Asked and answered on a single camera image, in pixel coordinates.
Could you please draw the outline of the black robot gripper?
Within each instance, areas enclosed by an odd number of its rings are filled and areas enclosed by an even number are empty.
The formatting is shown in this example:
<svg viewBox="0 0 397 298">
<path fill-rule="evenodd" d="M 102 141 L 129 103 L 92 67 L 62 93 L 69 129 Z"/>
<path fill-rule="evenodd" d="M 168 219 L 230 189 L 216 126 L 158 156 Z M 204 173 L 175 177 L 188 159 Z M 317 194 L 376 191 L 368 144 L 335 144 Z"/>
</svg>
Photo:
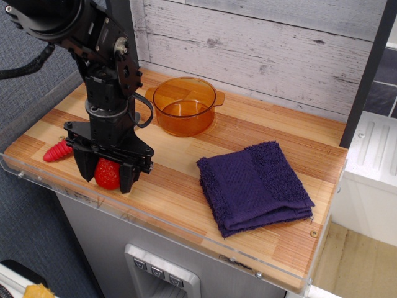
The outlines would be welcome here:
<svg viewBox="0 0 397 298">
<path fill-rule="evenodd" d="M 141 172 L 151 172 L 154 150 L 135 134 L 139 120 L 139 113 L 128 107 L 105 117 L 89 111 L 88 122 L 65 122 L 67 145 L 73 149 L 79 172 L 87 182 L 94 177 L 100 157 L 121 164 L 120 192 L 123 194 L 131 191 Z"/>
</svg>

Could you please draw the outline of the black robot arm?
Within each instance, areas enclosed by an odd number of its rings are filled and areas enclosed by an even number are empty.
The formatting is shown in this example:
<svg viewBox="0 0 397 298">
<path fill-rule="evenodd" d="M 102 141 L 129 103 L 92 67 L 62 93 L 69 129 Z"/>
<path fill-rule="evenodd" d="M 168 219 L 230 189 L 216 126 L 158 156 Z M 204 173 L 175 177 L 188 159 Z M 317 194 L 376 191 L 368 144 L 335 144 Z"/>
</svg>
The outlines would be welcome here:
<svg viewBox="0 0 397 298">
<path fill-rule="evenodd" d="M 86 181 L 105 159 L 119 165 L 120 191 L 130 192 L 141 173 L 151 172 L 154 151 L 135 134 L 146 127 L 135 103 L 148 100 L 137 93 L 142 74 L 124 28 L 94 1 L 8 1 L 6 12 L 46 47 L 27 65 L 1 71 L 1 78 L 37 72 L 56 46 L 69 51 L 86 85 L 89 120 L 64 124 L 66 144 Z"/>
</svg>

